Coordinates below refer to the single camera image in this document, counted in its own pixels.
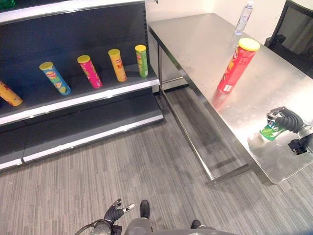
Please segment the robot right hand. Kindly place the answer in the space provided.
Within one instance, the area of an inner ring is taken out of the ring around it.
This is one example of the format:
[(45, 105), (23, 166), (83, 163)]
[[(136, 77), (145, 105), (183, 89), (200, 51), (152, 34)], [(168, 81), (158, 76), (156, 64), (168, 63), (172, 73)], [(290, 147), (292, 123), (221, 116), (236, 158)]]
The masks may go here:
[(304, 125), (302, 118), (285, 106), (274, 108), (267, 113), (267, 118), (276, 126), (297, 133)]

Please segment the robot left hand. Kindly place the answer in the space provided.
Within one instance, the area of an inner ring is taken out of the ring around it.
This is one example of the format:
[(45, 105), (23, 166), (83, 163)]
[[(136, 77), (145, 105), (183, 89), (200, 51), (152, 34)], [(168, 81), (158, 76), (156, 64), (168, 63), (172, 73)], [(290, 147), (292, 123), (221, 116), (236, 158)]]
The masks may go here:
[(135, 204), (129, 204), (126, 207), (119, 209), (120, 206), (121, 199), (118, 198), (113, 202), (113, 204), (109, 207), (109, 209), (105, 213), (104, 220), (113, 225), (117, 220), (121, 218), (121, 216), (131, 211), (135, 207)]

